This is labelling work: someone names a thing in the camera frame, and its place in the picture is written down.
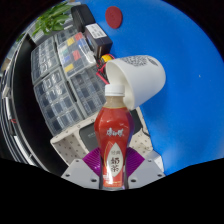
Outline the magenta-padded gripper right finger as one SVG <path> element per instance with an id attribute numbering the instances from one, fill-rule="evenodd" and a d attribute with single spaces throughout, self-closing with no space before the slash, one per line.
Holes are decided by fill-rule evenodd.
<path id="1" fill-rule="evenodd" d="M 154 150 L 140 154 L 129 148 L 126 157 L 126 187 L 140 188 L 165 176 L 162 157 Z"/>

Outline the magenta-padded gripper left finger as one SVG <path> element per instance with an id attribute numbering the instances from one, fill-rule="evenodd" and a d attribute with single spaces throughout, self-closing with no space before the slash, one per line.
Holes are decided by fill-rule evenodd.
<path id="1" fill-rule="evenodd" d="M 101 187 L 101 156 L 98 148 L 92 150 L 83 159 L 74 159 L 62 178 L 84 188 Z"/>

